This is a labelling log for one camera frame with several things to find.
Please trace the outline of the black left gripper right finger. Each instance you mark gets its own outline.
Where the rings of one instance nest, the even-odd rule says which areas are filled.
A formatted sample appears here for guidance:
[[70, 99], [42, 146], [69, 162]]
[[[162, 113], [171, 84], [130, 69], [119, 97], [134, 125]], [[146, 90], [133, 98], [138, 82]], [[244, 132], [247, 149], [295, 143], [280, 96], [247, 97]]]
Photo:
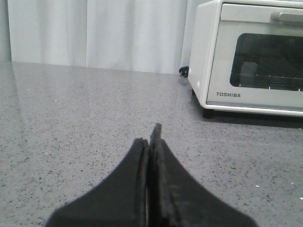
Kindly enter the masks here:
[[211, 194], [186, 171], [161, 138], [159, 123], [152, 131], [149, 149], [149, 226], [257, 226], [252, 218]]

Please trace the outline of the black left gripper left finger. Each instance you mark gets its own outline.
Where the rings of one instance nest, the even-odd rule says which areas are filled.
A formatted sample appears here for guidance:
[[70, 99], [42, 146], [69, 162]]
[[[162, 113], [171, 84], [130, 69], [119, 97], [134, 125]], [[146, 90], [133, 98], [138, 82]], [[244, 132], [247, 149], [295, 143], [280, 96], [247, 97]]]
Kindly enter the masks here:
[[148, 141], [135, 139], [130, 150], [99, 185], [57, 209], [48, 227], [144, 227]]

